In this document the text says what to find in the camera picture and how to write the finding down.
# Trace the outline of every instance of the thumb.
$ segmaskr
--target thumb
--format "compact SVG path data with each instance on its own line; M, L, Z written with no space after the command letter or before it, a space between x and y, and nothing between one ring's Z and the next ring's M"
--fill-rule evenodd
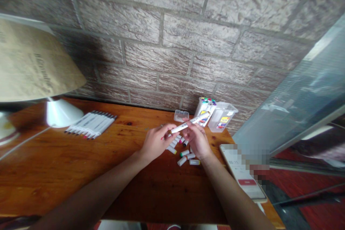
M164 146L168 147L168 145L170 145L179 134L180 132L176 132L172 134L170 137L166 138L164 140Z

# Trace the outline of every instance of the glass panel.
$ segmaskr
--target glass panel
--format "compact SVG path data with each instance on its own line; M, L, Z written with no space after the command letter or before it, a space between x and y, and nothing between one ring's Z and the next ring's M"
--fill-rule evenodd
M250 164L345 103L345 15L233 136Z

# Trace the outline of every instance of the desk surface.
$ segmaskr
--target desk surface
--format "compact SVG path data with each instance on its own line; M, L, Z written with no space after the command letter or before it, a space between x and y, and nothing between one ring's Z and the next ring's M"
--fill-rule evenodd
M98 110L118 118L101 136L86 140L49 129L0 162L0 216L44 215L82 186L140 149L150 128L176 123L174 113L93 101L67 99L85 113ZM21 133L0 146L0 156L47 128L45 103L10 116ZM213 152L222 143L233 144L230 134L206 134ZM184 148L176 147L178 153ZM177 165L178 155L165 151L142 170L104 215L107 219L179 224L227 224L221 205L202 166ZM284 225L270 202L262 205L277 229Z

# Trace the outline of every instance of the lamp shade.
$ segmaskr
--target lamp shade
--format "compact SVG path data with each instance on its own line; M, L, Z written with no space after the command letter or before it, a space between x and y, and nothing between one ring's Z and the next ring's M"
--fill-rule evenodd
M85 83L56 37L0 19L0 102L61 95Z

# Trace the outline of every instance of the brick wall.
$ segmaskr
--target brick wall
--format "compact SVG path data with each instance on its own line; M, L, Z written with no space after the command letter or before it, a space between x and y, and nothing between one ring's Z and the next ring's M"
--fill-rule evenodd
M0 0L42 20L88 83L71 96L193 112L233 103L231 133L344 12L344 0Z

